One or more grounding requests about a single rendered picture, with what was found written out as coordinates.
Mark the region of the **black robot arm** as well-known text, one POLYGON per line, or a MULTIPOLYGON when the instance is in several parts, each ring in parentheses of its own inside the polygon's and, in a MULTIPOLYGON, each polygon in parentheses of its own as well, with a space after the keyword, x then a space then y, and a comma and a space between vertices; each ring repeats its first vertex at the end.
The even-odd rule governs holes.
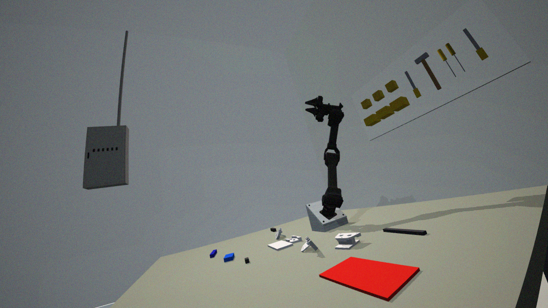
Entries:
MULTIPOLYGON (((327 219, 334 218, 336 208, 340 208, 343 204, 343 198, 341 197, 341 188, 337 188, 337 164, 340 162, 340 151, 337 149, 337 132, 338 126, 344 117, 344 113, 341 111, 343 105, 341 103, 337 107, 331 105, 331 111, 328 115, 328 125, 331 127, 329 135, 329 143, 324 152, 325 165, 328 167, 328 187, 325 194, 322 196, 323 209, 320 213, 327 219), (335 153, 327 152, 328 149, 334 150, 335 153)), ((317 114, 317 121, 324 121, 323 117, 327 111, 320 109, 320 113, 317 114)))

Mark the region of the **blue rectangular block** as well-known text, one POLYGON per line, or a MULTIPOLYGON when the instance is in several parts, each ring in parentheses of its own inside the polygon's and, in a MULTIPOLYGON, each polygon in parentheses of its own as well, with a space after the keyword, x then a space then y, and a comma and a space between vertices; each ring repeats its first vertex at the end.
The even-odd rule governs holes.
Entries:
POLYGON ((232 261, 234 259, 234 253, 225 255, 224 262, 232 261))

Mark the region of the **red flat plate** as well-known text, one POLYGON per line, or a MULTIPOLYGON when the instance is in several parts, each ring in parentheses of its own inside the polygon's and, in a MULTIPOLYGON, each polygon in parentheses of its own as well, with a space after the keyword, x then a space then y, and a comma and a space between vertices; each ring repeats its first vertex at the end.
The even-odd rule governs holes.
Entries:
POLYGON ((350 257, 319 276, 389 302, 419 271, 419 267, 350 257))

